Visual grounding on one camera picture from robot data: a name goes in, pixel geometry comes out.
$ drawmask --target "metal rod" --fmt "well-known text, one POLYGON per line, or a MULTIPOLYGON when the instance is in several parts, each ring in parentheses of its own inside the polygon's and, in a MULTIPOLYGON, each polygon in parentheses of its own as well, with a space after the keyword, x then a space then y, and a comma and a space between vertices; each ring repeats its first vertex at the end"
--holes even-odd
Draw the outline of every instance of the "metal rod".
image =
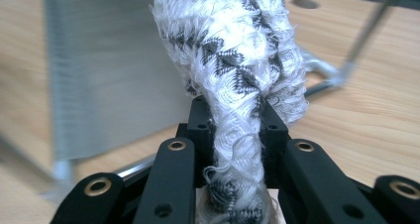
POLYGON ((127 180, 134 174, 145 170, 146 168, 150 168, 155 162, 156 155, 148 156, 137 163, 131 164, 127 167, 118 169, 115 173, 120 176, 123 180, 127 180))
POLYGON ((321 91, 324 91, 327 88, 330 88, 332 86, 333 86, 333 84, 330 81, 328 81, 328 80, 325 80, 325 81, 320 82, 320 83, 318 83, 316 85, 313 85, 313 86, 309 87, 306 90, 306 92, 305 92, 305 98, 308 98, 308 97, 312 96, 315 93, 319 93, 321 91))
POLYGON ((381 3, 377 4, 376 8, 373 10, 365 28, 361 31, 358 39, 353 44, 349 54, 347 55, 346 61, 340 69, 341 72, 338 81, 333 81, 336 86, 343 85, 349 79, 351 73, 356 68, 356 60, 365 48, 373 30, 377 28, 380 20, 389 8, 388 6, 390 6, 394 1, 395 0, 379 0, 381 3))

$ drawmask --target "black plastic part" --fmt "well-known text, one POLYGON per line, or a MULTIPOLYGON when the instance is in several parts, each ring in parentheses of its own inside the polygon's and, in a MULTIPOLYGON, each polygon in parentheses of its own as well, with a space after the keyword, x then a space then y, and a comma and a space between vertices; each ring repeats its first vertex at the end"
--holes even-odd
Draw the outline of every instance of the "black plastic part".
POLYGON ((114 173, 99 172, 86 177, 61 203, 52 223, 117 223, 125 207, 123 192, 124 182, 114 173), (102 180, 110 183, 109 189, 102 180), (90 196, 85 191, 88 186, 90 196))
POLYGON ((194 155, 194 144, 185 138, 160 145, 134 223, 194 222, 194 155))
POLYGON ((420 184, 408 178, 379 177, 370 200, 389 223, 420 223, 420 184))
POLYGON ((214 128, 210 119, 210 110, 204 96, 192 100, 187 125, 187 138, 196 146, 195 186, 205 184, 203 170, 213 165, 214 128))
MULTIPOLYGON (((193 99, 185 135, 184 124, 179 124, 176 137, 186 137, 196 146, 196 187, 205 184, 203 170, 213 166, 213 141, 215 128, 211 123, 209 106, 204 96, 193 99)), ((265 104, 262 112, 262 126, 260 138, 263 143, 262 161, 265 169, 265 183, 268 188, 279 188, 278 183, 278 152, 283 151, 287 141, 288 129, 272 109, 269 103, 265 104)))
POLYGON ((386 223, 317 144, 290 140, 284 152, 284 163, 295 191, 300 193, 283 193, 283 190, 278 194, 280 206, 286 207, 282 210, 287 224, 386 223), (304 204, 305 217, 293 203, 304 204))
POLYGON ((118 223, 132 223, 152 168, 145 168, 124 181, 126 206, 118 223))
POLYGON ((367 200, 370 201, 370 195, 371 195, 371 191, 373 190, 373 188, 371 188, 370 186, 367 186, 366 184, 361 183, 357 180, 354 180, 352 178, 351 178, 351 181, 355 184, 356 188, 364 195, 364 197, 367 198, 367 200))
POLYGON ((262 164, 267 188, 279 188, 280 154, 290 140, 288 129, 277 113, 267 103, 262 112, 260 138, 263 143, 262 164))

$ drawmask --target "curly white fabric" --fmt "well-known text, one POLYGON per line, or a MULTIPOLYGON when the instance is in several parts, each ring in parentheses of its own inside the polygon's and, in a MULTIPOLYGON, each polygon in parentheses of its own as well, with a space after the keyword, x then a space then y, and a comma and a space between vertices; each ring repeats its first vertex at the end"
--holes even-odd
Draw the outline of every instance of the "curly white fabric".
POLYGON ((283 0, 155 0, 153 13, 186 90, 216 126, 199 223, 275 223, 263 183, 260 114, 303 116, 305 69, 283 0))

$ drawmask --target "wooden surface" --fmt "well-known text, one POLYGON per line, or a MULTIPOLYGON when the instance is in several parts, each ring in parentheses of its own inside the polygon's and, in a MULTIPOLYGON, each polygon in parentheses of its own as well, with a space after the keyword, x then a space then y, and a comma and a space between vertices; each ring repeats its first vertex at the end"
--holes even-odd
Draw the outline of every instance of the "wooden surface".
POLYGON ((42 0, 0 0, 0 136, 34 165, 52 167, 42 0))
MULTIPOLYGON (((286 6, 296 25, 296 42, 336 65, 343 62, 373 7, 361 0, 314 0, 319 8, 302 9, 290 1, 286 6)), ((349 83, 311 99, 291 137, 318 143, 348 176, 366 184, 382 174, 420 181, 419 25, 419 11, 394 8, 349 83)), ((48 169, 52 147, 43 29, 42 0, 0 0, 0 134, 48 169)), ((121 168, 152 154, 174 132, 171 127, 82 161, 78 177, 121 168)), ((50 215, 53 210, 35 195, 37 189, 17 183, 19 174, 0 168, 0 176, 10 180, 0 185, 0 223, 45 223, 50 218, 10 211, 9 205, 24 206, 23 196, 34 203, 33 213, 50 215), (4 195, 10 191, 18 195, 4 195)))

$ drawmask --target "metal bar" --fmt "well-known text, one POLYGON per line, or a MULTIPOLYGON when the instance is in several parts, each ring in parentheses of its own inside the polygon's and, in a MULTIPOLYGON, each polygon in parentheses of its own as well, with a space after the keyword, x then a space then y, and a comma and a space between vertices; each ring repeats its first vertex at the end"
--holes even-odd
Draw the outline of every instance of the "metal bar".
POLYGON ((299 47, 300 54, 303 57, 303 65, 306 72, 318 72, 326 78, 337 76, 339 70, 331 64, 321 60, 317 56, 311 54, 309 51, 299 47))
POLYGON ((137 163, 131 164, 127 167, 114 171, 114 173, 116 173, 123 180, 127 180, 130 177, 136 175, 136 173, 139 173, 153 166, 155 162, 155 158, 156 158, 156 154, 148 156, 137 163))
POLYGON ((340 69, 340 76, 338 79, 333 79, 335 86, 342 86, 349 79, 350 75, 356 68, 356 60, 365 48, 373 30, 377 28, 379 22, 383 19, 384 14, 389 8, 388 6, 390 6, 394 1, 395 0, 379 0, 381 3, 377 4, 365 28, 360 32, 358 39, 353 43, 352 48, 347 55, 346 61, 340 69))
POLYGON ((315 93, 319 93, 321 91, 327 90, 328 88, 332 87, 333 84, 329 80, 322 81, 312 87, 309 87, 305 92, 305 97, 308 98, 315 93))

